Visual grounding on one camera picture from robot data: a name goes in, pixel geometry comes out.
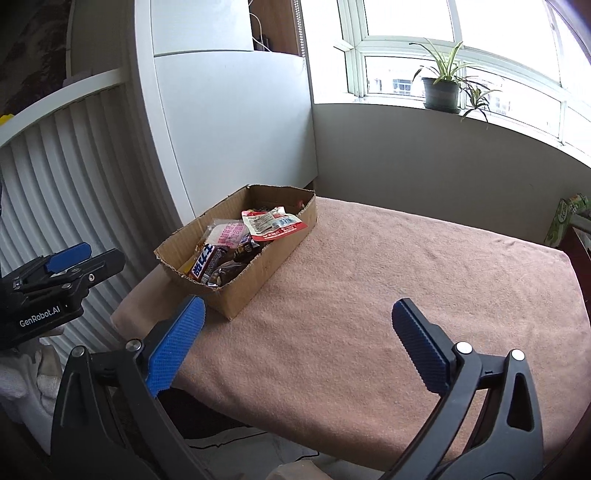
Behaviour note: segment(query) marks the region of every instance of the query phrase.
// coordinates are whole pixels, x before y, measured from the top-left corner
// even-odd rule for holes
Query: blue gripper pad
[[[148,360],[146,384],[152,396],[170,388],[178,369],[205,322],[205,304],[193,297]]]
[[[442,354],[427,330],[430,325],[410,299],[398,300],[394,304],[392,327],[423,383],[429,392],[445,395],[451,385],[449,360]]]
[[[45,271],[49,274],[63,272],[84,260],[88,260],[91,255],[92,250],[89,244],[81,243],[74,245],[58,254],[52,255],[45,264]]]

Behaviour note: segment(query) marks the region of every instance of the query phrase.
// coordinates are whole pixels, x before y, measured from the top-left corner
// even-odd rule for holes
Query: potted plant
[[[437,68],[431,66],[423,66],[414,74],[413,82],[418,74],[424,69],[433,72],[436,77],[423,78],[425,85],[425,107],[431,110],[440,110],[442,112],[460,113],[457,101],[460,89],[463,85],[470,83],[466,77],[463,77],[459,72],[461,69],[471,64],[466,62],[456,62],[457,51],[462,48],[463,42],[458,42],[451,50],[448,56],[439,52],[433,43],[428,38],[425,38],[431,45],[431,48],[422,43],[411,42],[410,45],[419,45],[429,52],[433,57]]]
[[[462,120],[464,120],[466,115],[470,112],[479,111],[482,113],[482,115],[484,115],[484,119],[486,120],[486,123],[488,123],[488,118],[485,113],[485,110],[488,110],[489,112],[491,111],[488,95],[491,92],[500,92],[500,90],[487,90],[486,88],[481,90],[480,87],[484,87],[484,85],[470,80],[465,82],[465,87],[462,88],[462,90],[464,90],[468,95],[470,108],[464,112],[462,115]]]

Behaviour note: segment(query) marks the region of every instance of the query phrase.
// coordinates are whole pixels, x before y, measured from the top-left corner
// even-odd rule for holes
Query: pink towel
[[[591,402],[591,329],[566,255],[377,207],[323,198],[317,207],[316,227],[234,321],[208,313],[176,386],[242,422],[387,469],[439,399],[392,330],[392,304],[410,297],[455,342],[523,350],[547,458],[564,445]],[[143,337],[183,296],[157,267],[112,320]]]

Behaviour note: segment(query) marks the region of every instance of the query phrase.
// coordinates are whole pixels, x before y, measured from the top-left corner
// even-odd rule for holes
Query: cardboard box
[[[302,200],[304,208],[299,210],[297,205]],[[297,215],[308,225],[308,228],[271,242],[240,275],[223,287],[211,288],[178,272],[178,269],[195,253],[195,246],[213,219],[240,219],[243,210],[276,206],[283,206],[287,213]],[[165,266],[170,277],[179,287],[185,289],[187,294],[200,296],[208,306],[232,320],[310,233],[315,224],[316,195],[314,192],[294,187],[250,185],[234,192],[201,217],[177,230],[154,253]]]

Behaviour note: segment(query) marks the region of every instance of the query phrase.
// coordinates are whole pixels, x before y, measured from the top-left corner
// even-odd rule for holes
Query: window sill
[[[403,106],[409,108],[418,108],[427,110],[423,105],[424,100],[416,98],[402,98],[402,97],[386,97],[386,96],[367,96],[357,97],[351,93],[336,93],[332,95],[320,95],[318,98],[314,98],[314,104],[327,104],[327,103],[362,103],[366,105],[392,105],[392,106]],[[535,138],[551,147],[554,147],[573,158],[576,158],[581,163],[591,168],[591,156],[587,155],[583,151],[569,144],[563,144],[556,137],[550,135],[536,127],[524,124],[517,120],[507,118],[498,113],[487,112],[489,123],[497,125],[499,127],[508,128],[522,135],[526,135],[531,138]],[[471,120],[477,120],[479,122],[485,122],[484,117],[479,112],[471,112],[467,118]]]

